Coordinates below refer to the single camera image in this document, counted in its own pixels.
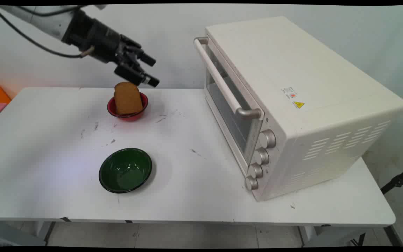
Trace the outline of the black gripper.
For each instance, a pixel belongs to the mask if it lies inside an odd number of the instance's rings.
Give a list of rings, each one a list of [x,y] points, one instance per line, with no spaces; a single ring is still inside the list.
[[[114,73],[136,86],[147,84],[157,87],[160,83],[158,78],[146,73],[137,61],[151,67],[156,63],[141,49],[139,43],[89,17],[81,9],[72,12],[72,19],[61,41],[76,46],[81,52],[94,47],[91,57],[103,63],[114,62]]]

